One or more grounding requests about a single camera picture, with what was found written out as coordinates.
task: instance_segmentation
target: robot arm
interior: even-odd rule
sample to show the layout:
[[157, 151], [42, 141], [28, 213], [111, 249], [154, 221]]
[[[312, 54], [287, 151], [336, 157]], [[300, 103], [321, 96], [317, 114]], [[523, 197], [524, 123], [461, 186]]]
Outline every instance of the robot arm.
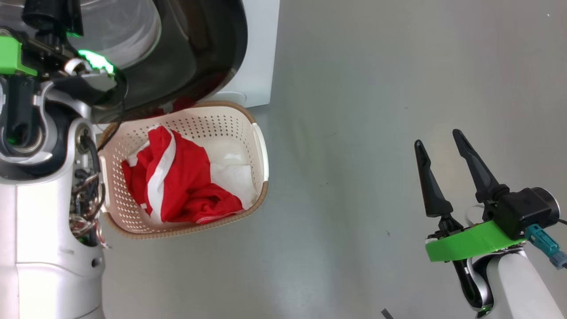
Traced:
[[120, 70], [67, 41], [78, 0], [27, 0], [35, 37], [0, 27], [0, 317], [104, 318], [94, 106], [119, 107]]
[[533, 314], [529, 317], [562, 319], [523, 250], [525, 242], [530, 241], [557, 269], [567, 267], [565, 254], [543, 231], [559, 221], [557, 201], [540, 187], [510, 192], [507, 185], [496, 181], [461, 131], [454, 130], [453, 137], [473, 177], [476, 199], [484, 203], [484, 222], [465, 228], [453, 219], [452, 205], [431, 172], [425, 147], [416, 141], [425, 212], [428, 217], [441, 218], [439, 230], [426, 244], [430, 260], [453, 263], [463, 295], [477, 318], [521, 318], [529, 313]]

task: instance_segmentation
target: gray floor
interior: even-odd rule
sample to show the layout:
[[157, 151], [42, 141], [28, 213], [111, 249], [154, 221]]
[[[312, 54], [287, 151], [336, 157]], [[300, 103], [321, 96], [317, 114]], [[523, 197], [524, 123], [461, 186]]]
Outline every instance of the gray floor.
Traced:
[[[282, 0], [272, 104], [253, 110], [266, 202], [179, 238], [107, 227], [107, 317], [472, 318], [452, 265], [426, 256], [412, 144], [461, 221], [475, 199], [453, 128], [513, 190], [567, 201], [565, 18], [561, 0]], [[567, 315], [567, 272], [529, 255]]]

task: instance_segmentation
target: green mount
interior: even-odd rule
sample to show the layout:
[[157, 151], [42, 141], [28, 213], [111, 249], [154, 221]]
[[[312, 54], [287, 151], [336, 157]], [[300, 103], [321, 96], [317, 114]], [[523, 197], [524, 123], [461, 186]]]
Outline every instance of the green mount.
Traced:
[[108, 73], [114, 73], [114, 65], [108, 62], [108, 60], [102, 55], [88, 50], [79, 50], [79, 54], [83, 56], [93, 68], [104, 68]]
[[432, 262], [468, 259], [517, 245], [525, 239], [511, 240], [494, 221], [476, 225], [464, 232], [429, 242], [425, 250]]
[[0, 36], [0, 74], [13, 75], [21, 72], [37, 75], [37, 71], [22, 65], [22, 44], [15, 38]]

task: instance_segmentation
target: perforated basket wall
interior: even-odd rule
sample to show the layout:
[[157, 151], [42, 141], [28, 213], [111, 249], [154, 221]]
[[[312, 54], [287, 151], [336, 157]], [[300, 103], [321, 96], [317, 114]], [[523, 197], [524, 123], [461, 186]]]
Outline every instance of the perforated basket wall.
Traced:
[[[120, 163], [147, 141], [147, 131], [155, 125], [169, 127], [203, 146], [211, 162], [251, 165], [252, 181], [258, 192], [254, 205], [245, 212], [205, 225], [152, 223], [130, 196]], [[101, 141], [114, 128], [110, 125]], [[226, 101], [205, 102], [173, 114], [125, 122], [100, 152], [100, 160], [107, 190], [104, 215], [118, 232], [129, 238], [178, 236], [231, 223], [257, 210], [268, 191], [268, 156], [260, 127], [245, 108]]]

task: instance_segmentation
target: connector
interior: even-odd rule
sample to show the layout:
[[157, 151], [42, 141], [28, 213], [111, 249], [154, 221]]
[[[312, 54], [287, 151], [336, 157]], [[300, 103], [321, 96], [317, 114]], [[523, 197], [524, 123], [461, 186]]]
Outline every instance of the connector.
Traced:
[[549, 261], [557, 269], [567, 268], [567, 255], [563, 251], [559, 251], [557, 254], [553, 255]]
[[538, 224], [526, 228], [526, 239], [534, 244], [539, 250], [549, 257], [549, 261], [555, 268], [567, 268], [567, 255], [559, 251], [559, 244], [551, 238]]

